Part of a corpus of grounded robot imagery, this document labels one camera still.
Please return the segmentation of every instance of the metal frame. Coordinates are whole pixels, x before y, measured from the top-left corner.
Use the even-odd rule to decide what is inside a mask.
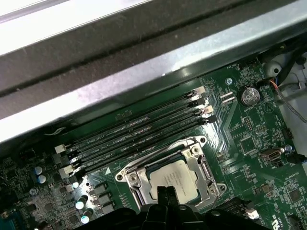
[[[197,176],[195,184],[200,193],[201,201],[196,204],[195,207],[198,210],[202,209],[213,204],[216,198],[221,196],[227,190],[226,185],[218,184],[211,173],[206,156],[202,151],[202,147],[205,143],[206,138],[204,136],[189,137],[184,140],[176,141],[165,148],[159,149],[130,162],[119,171],[115,176],[115,179],[118,182],[128,183],[131,193],[133,194],[139,208],[146,204],[156,203],[157,201],[153,200],[150,196],[152,186],[146,176],[147,168],[158,164],[160,161],[164,161],[165,159],[170,159],[172,156],[181,154],[185,158],[189,170],[195,172]],[[166,153],[179,146],[184,146],[184,148],[168,155],[167,157],[147,163],[149,160],[158,157],[160,154]]]
[[[0,142],[108,101],[105,112],[224,66],[307,30],[307,0],[234,27],[0,120]],[[129,99],[127,92],[137,95]]]

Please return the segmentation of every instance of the connector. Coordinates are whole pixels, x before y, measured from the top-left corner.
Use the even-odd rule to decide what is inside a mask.
[[[54,150],[56,151],[57,154],[59,154],[61,152],[66,151],[66,146],[64,144],[61,144],[61,145],[54,147]]]
[[[268,149],[260,153],[261,157],[267,161],[274,161],[281,156],[281,152],[277,149]]]

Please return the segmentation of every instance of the dimm slot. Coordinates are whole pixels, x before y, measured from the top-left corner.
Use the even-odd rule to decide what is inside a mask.
[[[143,112],[143,113],[140,113],[140,114],[137,114],[137,115],[133,115],[133,116],[129,117],[128,119],[129,119],[129,120],[131,120],[131,119],[138,119],[140,116],[146,115],[146,114],[148,114],[148,113],[150,113],[150,112],[152,112],[152,111],[155,111],[155,110],[157,110],[157,109],[160,109],[160,108],[162,108],[162,107],[165,107],[165,106],[167,106],[167,105],[169,105],[169,104],[175,103],[175,102],[177,102],[177,101],[179,101],[179,100],[181,100],[181,99],[187,99],[187,95],[188,95],[189,93],[190,93],[190,92],[188,92],[188,93],[186,93],[186,94],[184,94],[184,95],[182,95],[182,96],[180,96],[180,97],[177,97],[177,98],[174,98],[174,99],[172,99],[172,100],[169,100],[169,101],[167,101],[166,103],[161,104],[161,105],[159,105],[159,106],[156,106],[156,107],[154,107],[154,108],[151,108],[151,109],[149,109],[149,110],[146,110],[146,111]],[[115,128],[115,127],[118,127],[118,126],[120,126],[120,125],[122,125],[122,124],[125,124],[126,122],[127,122],[127,120],[123,120],[123,121],[121,121],[121,122],[116,122],[115,124],[113,124],[113,125],[111,125],[111,126],[108,126],[107,129],[108,129],[108,130],[111,130],[111,129],[113,129],[113,128]],[[94,137],[94,136],[99,135],[99,134],[101,134],[101,131],[97,131],[97,132],[92,133],[92,134],[90,134],[90,135],[87,135],[87,136],[85,136],[85,137],[83,137],[83,138],[80,138],[80,139],[78,139],[78,140],[75,140],[73,143],[74,143],[74,144],[75,144],[75,143],[79,143],[79,142],[81,142],[81,141],[84,141],[84,140],[86,140],[86,139],[89,139],[89,138]]]
[[[96,146],[95,148],[92,148],[86,152],[81,153],[74,159],[72,159],[72,162],[77,163],[78,160],[82,159],[82,161],[88,161],[96,156],[99,156],[100,154],[103,154],[106,151],[110,151],[112,146],[114,148],[118,148],[118,145],[124,145],[132,141],[136,141],[138,138],[141,138],[143,136],[149,135],[153,132],[157,132],[160,129],[163,129],[165,127],[171,126],[173,124],[176,124],[182,120],[185,120],[189,117],[194,116],[195,112],[198,111],[196,108],[187,108],[183,111],[179,111],[175,114],[169,115],[166,118],[160,119],[148,126],[142,127],[140,129],[136,129],[133,132],[131,132],[128,135],[125,135],[123,137],[113,139],[107,143],[104,143],[102,145]]]
[[[190,102],[190,99],[182,99],[177,102],[165,105],[159,109],[155,109],[151,113],[145,114],[143,116],[139,116],[136,119],[133,119],[121,126],[116,126],[112,129],[108,129],[100,134],[97,134],[91,138],[88,138],[82,142],[79,142],[77,144],[74,144],[70,149],[68,149],[66,152],[71,153],[74,151],[84,151],[86,149],[89,149],[95,145],[101,144],[104,141],[107,141],[109,139],[115,138],[119,135],[122,135],[124,132],[128,132],[130,128],[136,128],[139,126],[142,126],[144,124],[147,124],[148,122],[151,122],[152,120],[159,119],[165,115],[171,114],[177,110],[181,110],[188,106],[188,103]]]

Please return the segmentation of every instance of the white connector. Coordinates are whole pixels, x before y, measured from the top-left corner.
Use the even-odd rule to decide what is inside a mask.
[[[61,152],[64,152],[66,151],[66,147],[64,144],[61,144],[61,145],[58,145],[56,147],[54,147],[56,153],[61,153]]]
[[[247,216],[250,219],[258,219],[260,217],[259,213],[257,212],[257,210],[251,208],[251,209],[246,209],[245,210]]]

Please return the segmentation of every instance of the integrated circuit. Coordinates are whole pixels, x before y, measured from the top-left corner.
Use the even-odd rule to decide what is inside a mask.
[[[73,215],[69,217],[69,221],[73,224],[79,221],[78,217],[76,215]]]
[[[289,192],[289,196],[290,196],[290,198],[293,202],[296,202],[300,199],[301,193],[300,193],[299,189],[295,189],[295,190]]]
[[[156,200],[158,186],[174,186],[179,203],[186,204],[198,196],[196,180],[195,173],[188,169],[187,164],[183,160],[178,160],[150,174],[149,182],[152,186],[150,194]]]
[[[256,150],[255,141],[252,136],[240,140],[240,146],[245,155],[249,155]]]
[[[51,211],[53,209],[52,203],[46,204],[44,208],[47,212]]]

